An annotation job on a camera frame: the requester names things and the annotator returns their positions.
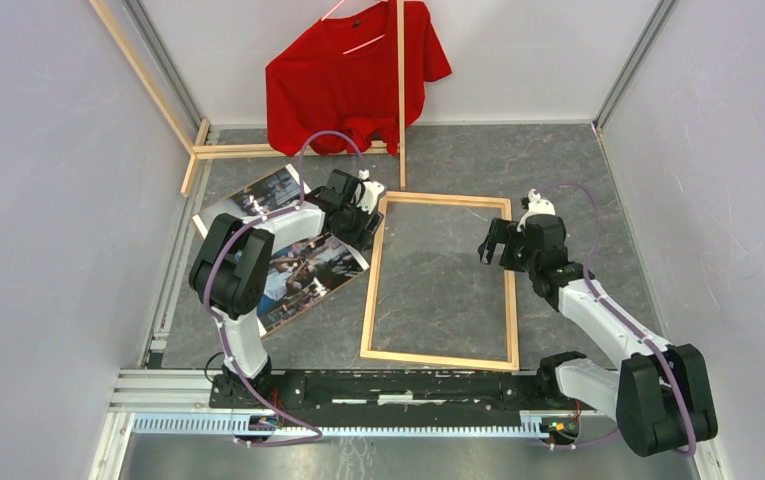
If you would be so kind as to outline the light wooden picture frame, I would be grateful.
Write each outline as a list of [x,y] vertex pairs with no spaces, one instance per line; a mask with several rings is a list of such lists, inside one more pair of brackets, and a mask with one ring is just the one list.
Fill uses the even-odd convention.
[[[388,192],[378,204],[378,211],[385,215],[391,204],[417,204],[417,205],[441,205],[454,207],[477,207],[496,209],[500,212],[503,220],[512,218],[512,204],[507,198],[452,195],[437,193],[416,193],[404,191]],[[505,301],[505,346],[507,359],[485,360],[464,357],[428,355],[417,353],[389,352],[372,348],[372,340],[375,328],[375,315],[381,262],[383,257],[384,224],[376,231],[372,258],[369,268],[369,281],[364,309],[362,335],[360,341],[359,356],[363,359],[385,360],[402,363],[425,364],[439,367],[451,367],[459,370],[485,370],[500,372],[516,372],[520,368],[520,353],[518,346],[517,324],[517,298],[515,275],[507,271],[504,273],[504,301]]]

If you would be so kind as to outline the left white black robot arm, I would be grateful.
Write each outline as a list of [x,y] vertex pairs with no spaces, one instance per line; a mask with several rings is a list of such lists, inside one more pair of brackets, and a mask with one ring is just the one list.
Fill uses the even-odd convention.
[[364,273],[386,187],[334,170],[309,188],[283,167],[195,215],[204,239],[189,285],[214,315],[224,369],[248,407],[272,394],[263,338]]

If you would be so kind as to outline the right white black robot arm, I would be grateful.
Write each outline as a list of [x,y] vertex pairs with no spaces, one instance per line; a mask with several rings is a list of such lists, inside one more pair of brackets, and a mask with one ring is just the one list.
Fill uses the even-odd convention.
[[536,295],[580,327],[612,362],[598,366],[580,352],[541,360],[535,382],[538,400],[560,408],[578,400],[612,419],[638,456],[679,450],[719,433],[707,365],[692,344],[676,345],[644,327],[606,294],[592,272],[570,260],[563,220],[552,214],[520,221],[495,218],[477,252],[528,275]]

